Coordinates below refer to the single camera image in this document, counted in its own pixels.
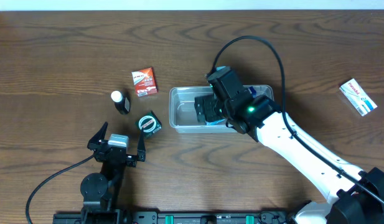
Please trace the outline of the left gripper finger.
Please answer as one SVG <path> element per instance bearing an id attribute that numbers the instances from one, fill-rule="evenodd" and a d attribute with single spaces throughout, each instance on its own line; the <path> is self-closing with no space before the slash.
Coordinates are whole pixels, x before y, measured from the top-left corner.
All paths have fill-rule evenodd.
<path id="1" fill-rule="evenodd" d="M 108 123 L 105 122 L 100 130 L 88 141 L 87 148 L 89 150 L 99 150 L 102 142 L 105 140 L 107 127 Z"/>
<path id="2" fill-rule="evenodd" d="M 144 131 L 140 132 L 137 147 L 137 160 L 144 162 L 146 160 L 146 147 L 144 144 Z"/>

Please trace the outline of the blue cooling patch box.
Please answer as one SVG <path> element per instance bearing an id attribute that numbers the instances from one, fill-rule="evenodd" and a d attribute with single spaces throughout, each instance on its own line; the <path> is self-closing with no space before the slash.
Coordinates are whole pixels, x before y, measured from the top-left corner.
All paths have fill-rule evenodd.
<path id="1" fill-rule="evenodd" d="M 249 89 L 247 89 L 246 87 L 244 87 L 244 90 L 241 93 L 237 94 L 233 98 L 226 99 L 225 101 L 219 100 L 223 103 L 223 106 L 222 106 L 223 117 L 225 118 L 227 124 L 228 125 L 230 124 L 233 129 L 247 128 L 248 125 L 246 124 L 245 118 L 243 117 L 243 112 L 241 111 L 252 100 L 253 100 L 253 97 Z"/>

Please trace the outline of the red and white box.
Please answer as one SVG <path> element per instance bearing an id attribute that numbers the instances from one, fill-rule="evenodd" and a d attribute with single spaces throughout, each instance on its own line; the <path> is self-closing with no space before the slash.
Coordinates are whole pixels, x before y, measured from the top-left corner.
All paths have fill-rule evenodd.
<path id="1" fill-rule="evenodd" d="M 134 89 L 138 97 L 152 95 L 158 92 L 152 67 L 131 72 Z"/>

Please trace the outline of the white Panadol box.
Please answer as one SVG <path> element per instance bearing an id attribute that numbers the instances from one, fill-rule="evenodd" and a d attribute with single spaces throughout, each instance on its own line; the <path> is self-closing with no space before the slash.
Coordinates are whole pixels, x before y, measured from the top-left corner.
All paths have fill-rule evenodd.
<path id="1" fill-rule="evenodd" d="M 374 101 L 354 78 L 342 84 L 339 89 L 361 116 L 365 116 L 377 108 Z"/>

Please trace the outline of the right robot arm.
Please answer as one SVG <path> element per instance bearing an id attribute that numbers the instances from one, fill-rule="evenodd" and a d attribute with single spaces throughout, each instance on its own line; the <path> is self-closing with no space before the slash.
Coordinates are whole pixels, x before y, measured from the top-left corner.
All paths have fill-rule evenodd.
<path id="1" fill-rule="evenodd" d="M 305 176 L 325 198 L 309 202 L 295 223 L 384 223 L 384 172 L 365 172 L 337 156 L 303 131 L 265 95 L 195 98 L 199 121 L 225 119 L 240 134 L 277 152 Z"/>

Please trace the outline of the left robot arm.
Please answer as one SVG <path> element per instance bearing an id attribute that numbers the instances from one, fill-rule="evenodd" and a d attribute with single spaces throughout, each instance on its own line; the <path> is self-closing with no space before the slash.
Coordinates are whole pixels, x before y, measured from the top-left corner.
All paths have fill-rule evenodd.
<path id="1" fill-rule="evenodd" d="M 83 208 L 80 223 L 132 223 L 132 214 L 116 207 L 124 171 L 136 167 L 146 160 L 144 130 L 138 139 L 137 154 L 128 154 L 129 137 L 114 134 L 105 139 L 108 123 L 89 140 L 87 148 L 93 151 L 93 158 L 102 163 L 99 173 L 87 175 L 80 184 Z"/>

